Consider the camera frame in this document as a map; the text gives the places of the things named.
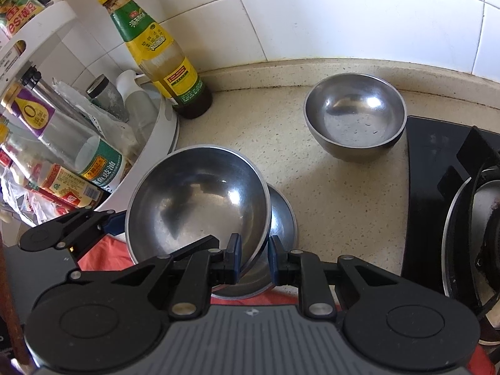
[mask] speckled stone countertop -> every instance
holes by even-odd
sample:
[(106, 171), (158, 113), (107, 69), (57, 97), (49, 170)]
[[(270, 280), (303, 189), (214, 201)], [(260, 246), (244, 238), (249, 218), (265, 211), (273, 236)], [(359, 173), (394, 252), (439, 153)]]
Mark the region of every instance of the speckled stone countertop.
[[(309, 133), (309, 87), (222, 91), (211, 109), (183, 120), (177, 148), (213, 143), (247, 156), (295, 212), (299, 247), (335, 262), (352, 254), (401, 271), (408, 213), (406, 135), (382, 158), (355, 164), (333, 158)], [(435, 95), (401, 92), (408, 113), (500, 133), (500, 110)]]

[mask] black stove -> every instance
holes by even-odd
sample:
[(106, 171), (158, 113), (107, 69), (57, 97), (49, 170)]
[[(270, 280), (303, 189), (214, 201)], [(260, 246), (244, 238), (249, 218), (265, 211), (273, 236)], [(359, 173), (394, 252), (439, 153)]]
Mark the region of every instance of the black stove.
[[(500, 148), (500, 135), (465, 125), (413, 116), (408, 117), (406, 130), (410, 196), (401, 275), (463, 302), (476, 313), (481, 323), (483, 343), (500, 344), (500, 332), (496, 328), (498, 326), (493, 326), (486, 318), (487, 311), (498, 301), (500, 292), (497, 292), (497, 299), (492, 297), (488, 306), (484, 301), (481, 302), (477, 289), (478, 280), (472, 277), (478, 272), (482, 272), (485, 279), (487, 276), (484, 269), (479, 267), (482, 260), (476, 256), (483, 239), (479, 240), (479, 245), (476, 240), (471, 252), (473, 235), (469, 230), (469, 226), (473, 225), (470, 218), (472, 212), (469, 213), (469, 204), (472, 209), (471, 197), (488, 180), (487, 176), (483, 179), (479, 172), (477, 176), (471, 175), (475, 175), (474, 168), (483, 170), (489, 167), (494, 169), (494, 176), (489, 181), (500, 179), (500, 168), (495, 166), (500, 163), (497, 152)], [(486, 161), (492, 152), (496, 153), (497, 159), (491, 161), (490, 156), (490, 161)], [(447, 223), (453, 226), (449, 231), (451, 235), (448, 234), (447, 237), (451, 244), (449, 246), (452, 247), (448, 253), (454, 259), (454, 263), (450, 264), (451, 272), (448, 272), (447, 268), (443, 268), (442, 262), (443, 230), (447, 217), (449, 219), (448, 211), (452, 203), (458, 202), (457, 198), (460, 197), (462, 214), (454, 216)], [(446, 276), (453, 283), (452, 289), (447, 287), (445, 291), (443, 278)], [(490, 280), (484, 282), (496, 282), (491, 276), (488, 279)]]

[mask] stainless steel bowl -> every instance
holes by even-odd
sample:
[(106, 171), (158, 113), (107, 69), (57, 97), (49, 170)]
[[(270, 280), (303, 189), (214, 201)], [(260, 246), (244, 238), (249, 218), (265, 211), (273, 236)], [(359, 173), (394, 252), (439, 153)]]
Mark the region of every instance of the stainless steel bowl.
[(312, 88), (304, 117), (329, 154), (364, 162), (386, 153), (403, 134), (407, 109), (388, 82), (360, 73), (327, 77)]
[[(297, 221), (292, 206), (278, 189), (267, 184), (271, 195), (271, 230), (269, 235), (277, 235), (283, 248), (290, 251), (297, 247)], [(236, 285), (225, 287), (213, 292), (216, 298), (246, 299), (272, 288), (269, 272), (268, 246), (255, 265), (239, 280)]]
[(268, 185), (244, 156), (213, 145), (168, 155), (132, 195), (126, 236), (135, 263), (214, 235), (226, 248), (242, 236), (242, 273), (263, 251), (271, 226)]

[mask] glass jar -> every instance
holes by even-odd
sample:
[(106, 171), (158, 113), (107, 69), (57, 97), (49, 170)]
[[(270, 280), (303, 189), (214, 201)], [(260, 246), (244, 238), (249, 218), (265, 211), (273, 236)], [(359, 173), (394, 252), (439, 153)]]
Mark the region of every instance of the glass jar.
[(0, 29), (10, 39), (44, 8), (38, 0), (0, 0)]

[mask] gas stove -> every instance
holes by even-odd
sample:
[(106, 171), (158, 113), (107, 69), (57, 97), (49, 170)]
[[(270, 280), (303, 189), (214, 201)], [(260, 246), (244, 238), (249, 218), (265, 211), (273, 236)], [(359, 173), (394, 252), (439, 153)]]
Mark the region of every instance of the gas stove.
[[(500, 135), (407, 121), (409, 205), (402, 277), (456, 298), (500, 345)], [(498, 361), (500, 348), (491, 358)]]

